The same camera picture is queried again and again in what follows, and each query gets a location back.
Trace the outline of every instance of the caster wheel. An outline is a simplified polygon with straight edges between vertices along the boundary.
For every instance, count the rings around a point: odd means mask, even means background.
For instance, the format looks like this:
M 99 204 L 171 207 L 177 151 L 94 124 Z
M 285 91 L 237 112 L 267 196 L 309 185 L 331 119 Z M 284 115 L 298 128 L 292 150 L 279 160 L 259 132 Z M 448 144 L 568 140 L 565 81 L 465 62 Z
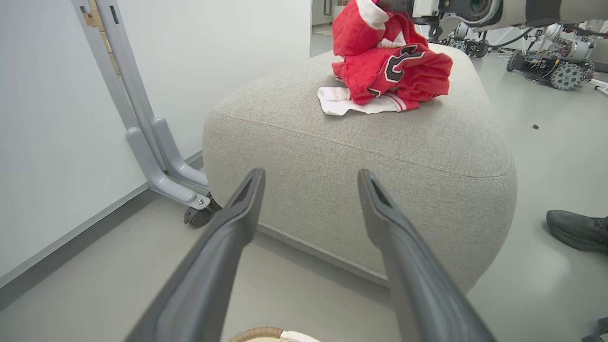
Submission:
M 208 208 L 196 210 L 188 208 L 184 214 L 184 223 L 194 228 L 200 228 L 211 221 L 211 211 Z
M 213 210 L 214 212 L 216 211 L 220 211 L 222 210 L 222 206 L 219 205 L 214 199 L 213 196 L 211 195 L 211 193 L 209 193 L 207 195 L 207 197 L 209 197 L 209 199 L 211 200 L 211 203 L 209 204 L 209 208 L 211 208 L 211 210 Z

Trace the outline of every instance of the jersey number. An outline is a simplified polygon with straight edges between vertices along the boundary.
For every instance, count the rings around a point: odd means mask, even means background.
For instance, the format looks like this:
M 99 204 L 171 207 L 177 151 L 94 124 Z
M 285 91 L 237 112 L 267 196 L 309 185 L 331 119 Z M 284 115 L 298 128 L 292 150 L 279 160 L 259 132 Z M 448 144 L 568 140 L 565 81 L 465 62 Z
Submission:
M 416 52 L 417 48 L 417 44 L 404 46 L 399 51 L 398 56 L 393 55 L 389 58 L 389 61 L 386 63 L 386 69 L 384 70 L 384 75 L 386 76 L 387 81 L 398 83 L 401 80 L 403 77 L 403 70 L 396 70 L 396 68 L 404 60 L 422 58 L 424 51 Z

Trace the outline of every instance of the fabric ottoman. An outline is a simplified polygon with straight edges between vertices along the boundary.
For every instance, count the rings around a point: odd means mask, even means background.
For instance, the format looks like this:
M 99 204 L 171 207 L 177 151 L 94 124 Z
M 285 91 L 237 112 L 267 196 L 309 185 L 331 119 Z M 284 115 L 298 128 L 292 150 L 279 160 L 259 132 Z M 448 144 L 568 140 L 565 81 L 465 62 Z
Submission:
M 385 283 L 357 189 L 357 171 L 370 169 L 468 291 L 505 241 L 515 166 L 469 57 L 431 49 L 454 60 L 450 92 L 413 111 L 323 114 L 318 88 L 341 86 L 331 52 L 224 99 L 203 132 L 215 200 L 224 204 L 251 168 L 264 167 L 261 232 Z

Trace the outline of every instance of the person's foot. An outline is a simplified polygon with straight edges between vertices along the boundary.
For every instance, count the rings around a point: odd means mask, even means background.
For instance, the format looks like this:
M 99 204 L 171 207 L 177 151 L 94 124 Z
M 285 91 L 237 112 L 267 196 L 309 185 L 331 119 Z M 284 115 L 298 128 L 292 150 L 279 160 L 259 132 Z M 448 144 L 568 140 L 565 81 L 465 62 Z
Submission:
M 563 210 L 547 212 L 551 235 L 581 251 L 608 254 L 608 217 L 587 217 Z

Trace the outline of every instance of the white towel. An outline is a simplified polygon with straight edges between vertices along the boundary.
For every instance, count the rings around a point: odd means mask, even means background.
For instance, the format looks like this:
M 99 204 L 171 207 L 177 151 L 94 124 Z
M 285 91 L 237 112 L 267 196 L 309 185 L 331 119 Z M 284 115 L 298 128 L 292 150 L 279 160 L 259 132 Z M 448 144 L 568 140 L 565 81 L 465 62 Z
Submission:
M 349 110 L 356 110 L 367 114 L 375 114 L 383 111 L 404 111 L 406 104 L 396 94 L 384 93 L 375 97 L 366 105 L 358 105 L 350 99 L 348 88 L 328 87 L 319 88 L 317 96 L 321 102 L 321 108 L 327 115 L 342 116 Z

